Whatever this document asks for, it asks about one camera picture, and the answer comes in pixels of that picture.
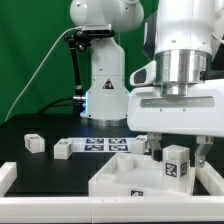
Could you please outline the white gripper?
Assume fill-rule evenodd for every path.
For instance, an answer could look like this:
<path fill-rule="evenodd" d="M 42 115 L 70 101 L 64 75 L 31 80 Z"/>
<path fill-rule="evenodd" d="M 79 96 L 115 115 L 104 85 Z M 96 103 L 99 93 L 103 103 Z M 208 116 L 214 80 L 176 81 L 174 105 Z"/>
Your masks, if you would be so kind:
<path fill-rule="evenodd" d="M 203 168 L 213 137 L 224 137 L 224 79 L 193 85 L 186 96 L 161 97 L 158 87 L 136 88 L 129 98 L 127 123 L 132 131 L 150 132 L 151 156 L 158 162 L 161 133 L 198 136 L 195 166 Z"/>

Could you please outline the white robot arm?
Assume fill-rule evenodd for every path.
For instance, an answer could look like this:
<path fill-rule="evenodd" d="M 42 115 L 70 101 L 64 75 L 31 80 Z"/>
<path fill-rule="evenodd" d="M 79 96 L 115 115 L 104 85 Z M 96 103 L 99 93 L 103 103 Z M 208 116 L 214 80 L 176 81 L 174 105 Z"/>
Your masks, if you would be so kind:
<path fill-rule="evenodd" d="M 83 118 L 97 125 L 126 121 L 147 133 L 155 160 L 164 155 L 162 134 L 195 135 L 195 164 L 202 167 L 211 148 L 206 140 L 224 137 L 224 72 L 211 69 L 224 33 L 224 0 L 159 0 L 150 17 L 139 0 L 73 0 L 70 15 L 92 48 Z M 128 92 L 124 52 L 111 35 L 139 25 L 151 61 L 131 75 Z"/>

